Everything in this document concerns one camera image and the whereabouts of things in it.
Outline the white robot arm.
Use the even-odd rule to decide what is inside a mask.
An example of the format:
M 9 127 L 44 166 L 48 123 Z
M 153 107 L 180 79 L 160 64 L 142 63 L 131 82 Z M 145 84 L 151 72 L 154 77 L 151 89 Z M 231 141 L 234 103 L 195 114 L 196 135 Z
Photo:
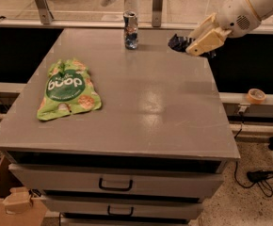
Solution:
M 185 51 L 200 56 L 221 47 L 227 38 L 240 38 L 273 15 L 273 0 L 226 0 L 189 34 Z

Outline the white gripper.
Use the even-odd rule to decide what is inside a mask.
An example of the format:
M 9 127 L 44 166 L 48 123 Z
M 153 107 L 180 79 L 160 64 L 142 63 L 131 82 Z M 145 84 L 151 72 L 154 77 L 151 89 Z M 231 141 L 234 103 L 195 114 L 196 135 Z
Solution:
M 200 56 L 221 47 L 227 37 L 243 37 L 260 24 L 260 17 L 249 0 L 226 0 L 217 14 L 212 13 L 189 34 L 193 41 L 185 51 Z

